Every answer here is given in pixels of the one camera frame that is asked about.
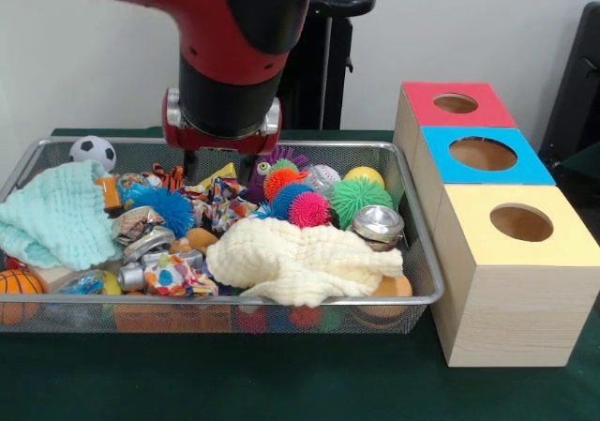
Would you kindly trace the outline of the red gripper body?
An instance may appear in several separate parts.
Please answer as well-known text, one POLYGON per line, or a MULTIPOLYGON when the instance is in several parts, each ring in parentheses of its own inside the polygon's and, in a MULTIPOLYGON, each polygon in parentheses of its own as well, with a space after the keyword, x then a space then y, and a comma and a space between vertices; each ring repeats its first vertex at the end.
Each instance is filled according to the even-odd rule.
POLYGON ((248 135, 235 139, 211 136, 193 127, 180 108, 180 91, 168 88, 162 103, 162 129, 172 147, 197 151, 201 148, 237 151, 243 155, 267 155, 277 146, 281 131, 281 106, 278 98, 266 113, 262 124, 248 135))

